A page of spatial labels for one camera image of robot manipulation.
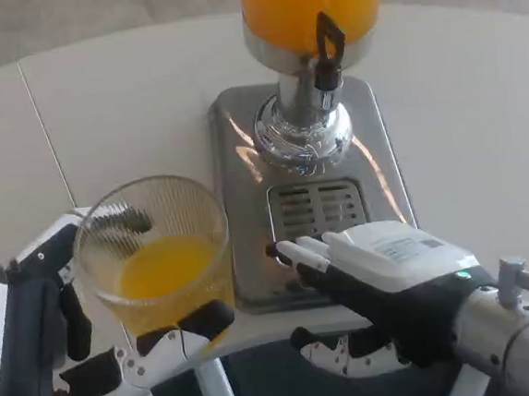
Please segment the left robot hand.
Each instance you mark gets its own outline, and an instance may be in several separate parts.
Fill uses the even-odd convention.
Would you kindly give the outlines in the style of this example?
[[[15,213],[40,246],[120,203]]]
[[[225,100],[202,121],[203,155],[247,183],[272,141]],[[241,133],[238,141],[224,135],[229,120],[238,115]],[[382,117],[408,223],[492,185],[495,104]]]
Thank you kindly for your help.
[[[71,279],[82,218],[64,214],[0,267],[0,396],[153,396],[234,321],[216,299],[138,337],[133,350],[91,355],[91,323]]]

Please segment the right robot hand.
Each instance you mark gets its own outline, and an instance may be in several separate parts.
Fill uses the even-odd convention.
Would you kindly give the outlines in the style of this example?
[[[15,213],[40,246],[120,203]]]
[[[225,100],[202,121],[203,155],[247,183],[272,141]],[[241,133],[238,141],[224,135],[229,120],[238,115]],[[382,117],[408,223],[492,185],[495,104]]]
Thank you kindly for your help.
[[[300,282],[370,321],[417,366],[449,361],[457,314],[494,278],[474,254],[397,221],[267,245]]]

